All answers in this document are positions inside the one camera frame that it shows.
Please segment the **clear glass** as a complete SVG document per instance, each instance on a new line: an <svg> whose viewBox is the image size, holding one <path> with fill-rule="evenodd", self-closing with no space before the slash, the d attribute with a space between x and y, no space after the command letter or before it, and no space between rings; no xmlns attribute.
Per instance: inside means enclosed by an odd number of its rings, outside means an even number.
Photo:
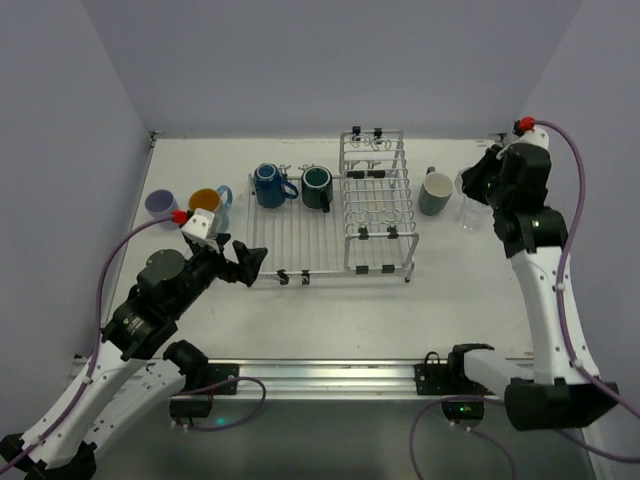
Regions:
<svg viewBox="0 0 640 480"><path fill-rule="evenodd" d="M454 181L456 191L462 199L462 203L457 214L457 221L458 224L466 230L476 230L480 228L484 224L485 220L490 216L491 209L488 205L469 198L463 192L462 174L465 171L466 168L461 169Z"/></svg>

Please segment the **grey blue mug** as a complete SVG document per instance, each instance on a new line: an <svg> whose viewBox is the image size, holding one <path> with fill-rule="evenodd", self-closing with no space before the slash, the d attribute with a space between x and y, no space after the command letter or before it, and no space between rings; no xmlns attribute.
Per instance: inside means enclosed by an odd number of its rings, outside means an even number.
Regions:
<svg viewBox="0 0 640 480"><path fill-rule="evenodd" d="M454 190L453 180L430 166L422 181L418 196L418 206L422 214L435 216L446 207Z"/></svg>

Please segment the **light blue ceramic mug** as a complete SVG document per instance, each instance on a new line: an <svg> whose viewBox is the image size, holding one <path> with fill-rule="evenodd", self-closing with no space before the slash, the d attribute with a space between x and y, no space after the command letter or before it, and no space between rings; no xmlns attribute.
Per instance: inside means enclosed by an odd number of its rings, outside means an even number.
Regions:
<svg viewBox="0 0 640 480"><path fill-rule="evenodd" d="M204 209L215 213L221 219L219 231L227 233L229 228L229 209L233 203L233 193L230 187L220 185L217 189L200 189L194 192L188 201L189 209Z"/></svg>

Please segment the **dark blue mug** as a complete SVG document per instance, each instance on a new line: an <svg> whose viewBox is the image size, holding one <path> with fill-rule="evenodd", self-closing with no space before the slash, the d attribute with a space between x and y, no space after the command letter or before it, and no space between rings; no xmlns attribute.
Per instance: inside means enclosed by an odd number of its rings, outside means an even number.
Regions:
<svg viewBox="0 0 640 480"><path fill-rule="evenodd" d="M299 196L298 188L270 163L262 163L255 169L253 186L258 204L267 209L277 209L286 200Z"/></svg>

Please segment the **lavender plastic cup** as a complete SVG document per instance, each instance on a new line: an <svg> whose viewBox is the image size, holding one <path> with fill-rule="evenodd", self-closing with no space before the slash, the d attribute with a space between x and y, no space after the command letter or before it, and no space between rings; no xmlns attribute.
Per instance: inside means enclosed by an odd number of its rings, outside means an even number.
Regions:
<svg viewBox="0 0 640 480"><path fill-rule="evenodd" d="M144 201L144 207L153 220L161 220L159 226L165 230L176 230L179 226L172 220L172 214L179 209L174 194L166 189L159 189L149 193Z"/></svg>

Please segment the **dark green mug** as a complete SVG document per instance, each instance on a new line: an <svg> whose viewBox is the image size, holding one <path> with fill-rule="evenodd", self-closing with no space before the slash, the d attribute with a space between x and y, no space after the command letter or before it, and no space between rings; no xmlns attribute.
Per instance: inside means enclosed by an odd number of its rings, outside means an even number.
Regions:
<svg viewBox="0 0 640 480"><path fill-rule="evenodd" d="M301 177L301 197L304 205L323 213L331 211L333 201L333 177L323 166L306 168Z"/></svg>

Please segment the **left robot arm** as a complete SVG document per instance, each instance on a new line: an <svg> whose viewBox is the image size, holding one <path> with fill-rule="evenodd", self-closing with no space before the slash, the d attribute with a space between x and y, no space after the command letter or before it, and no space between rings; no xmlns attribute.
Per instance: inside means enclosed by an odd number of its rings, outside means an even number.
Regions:
<svg viewBox="0 0 640 480"><path fill-rule="evenodd" d="M180 317L214 280L246 286L256 281L267 249L249 249L239 241L233 248L235 261L225 258L221 245L193 244L190 258L173 249L151 255L127 300L102 326L84 369L59 401L31 429L2 440L7 465L29 479L90 478L97 445L86 435L100 414L117 406L115 395L121 386L161 347L166 349L163 365L178 374L175 380L167 373L155 374L164 392L173 387L196 393L211 390L206 355L187 341L168 340Z"/></svg>

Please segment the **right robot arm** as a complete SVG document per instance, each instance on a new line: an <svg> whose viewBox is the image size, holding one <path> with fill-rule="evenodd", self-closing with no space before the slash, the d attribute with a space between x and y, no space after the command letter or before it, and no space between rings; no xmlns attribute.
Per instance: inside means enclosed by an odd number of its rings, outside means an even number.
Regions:
<svg viewBox="0 0 640 480"><path fill-rule="evenodd" d="M489 345L462 344L449 354L449 370L501 398L519 431L584 428L617 404L583 333L564 256L564 217L545 204L550 170L546 147L513 143L489 147L462 174L463 193L492 209L523 294L534 365L526 370Z"/></svg>

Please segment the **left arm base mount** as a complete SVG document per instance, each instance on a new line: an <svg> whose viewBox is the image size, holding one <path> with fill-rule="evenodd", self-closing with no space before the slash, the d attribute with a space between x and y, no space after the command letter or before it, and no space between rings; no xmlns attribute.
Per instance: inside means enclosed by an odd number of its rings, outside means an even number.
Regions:
<svg viewBox="0 0 640 480"><path fill-rule="evenodd" d="M240 366L233 363L209 363L199 373L188 375L186 385L181 391L192 391L211 386L225 380L236 378L239 375ZM169 403L170 418L178 423L194 425L195 420L206 419L212 411L214 396L232 396L237 392L236 383L230 383L207 392L200 392L186 400L172 398Z"/></svg>

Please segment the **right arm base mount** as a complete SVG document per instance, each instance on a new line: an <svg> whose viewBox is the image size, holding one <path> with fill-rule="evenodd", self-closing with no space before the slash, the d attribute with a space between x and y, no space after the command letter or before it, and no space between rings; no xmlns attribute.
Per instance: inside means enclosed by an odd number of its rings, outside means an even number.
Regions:
<svg viewBox="0 0 640 480"><path fill-rule="evenodd" d="M455 378L436 351L429 351L424 360L414 365L416 393L422 396L485 395L487 390L468 379ZM475 427L484 417L484 404L478 401L445 401L444 416L456 424Z"/></svg>

